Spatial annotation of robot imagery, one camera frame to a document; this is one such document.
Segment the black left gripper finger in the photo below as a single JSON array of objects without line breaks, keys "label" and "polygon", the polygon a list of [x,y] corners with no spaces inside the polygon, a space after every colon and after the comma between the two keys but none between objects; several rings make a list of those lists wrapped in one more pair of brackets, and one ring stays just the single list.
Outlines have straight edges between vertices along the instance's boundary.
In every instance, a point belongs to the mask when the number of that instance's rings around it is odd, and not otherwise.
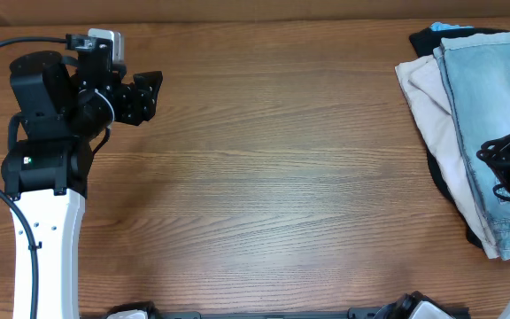
[{"label": "black left gripper finger", "polygon": [[150,121],[155,116],[156,108],[157,102],[151,87],[149,90],[138,90],[137,110],[144,121]]},{"label": "black left gripper finger", "polygon": [[163,74],[161,71],[134,74],[133,80],[137,89],[157,96],[162,85]]}]

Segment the light blue denim shorts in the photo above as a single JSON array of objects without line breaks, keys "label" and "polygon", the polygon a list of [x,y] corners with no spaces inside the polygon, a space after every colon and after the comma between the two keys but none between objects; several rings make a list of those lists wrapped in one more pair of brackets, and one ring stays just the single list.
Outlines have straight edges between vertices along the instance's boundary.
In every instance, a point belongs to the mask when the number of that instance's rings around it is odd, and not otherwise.
[{"label": "light blue denim shorts", "polygon": [[498,180],[476,156],[482,144],[510,134],[510,32],[444,38],[434,55],[475,202],[500,258],[510,260],[510,202],[495,196]]}]

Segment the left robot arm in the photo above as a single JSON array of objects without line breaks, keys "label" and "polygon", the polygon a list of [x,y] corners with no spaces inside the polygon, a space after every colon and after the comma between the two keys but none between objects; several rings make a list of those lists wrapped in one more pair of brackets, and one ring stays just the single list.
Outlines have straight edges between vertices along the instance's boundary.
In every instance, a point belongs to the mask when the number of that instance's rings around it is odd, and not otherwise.
[{"label": "left robot arm", "polygon": [[10,84],[20,111],[9,125],[2,163],[4,192],[23,213],[15,219],[16,268],[13,315],[77,318],[78,244],[88,197],[88,176],[111,125],[138,126],[156,112],[160,71],[123,82],[124,65],[112,55],[78,58],[38,51],[10,64]]}]

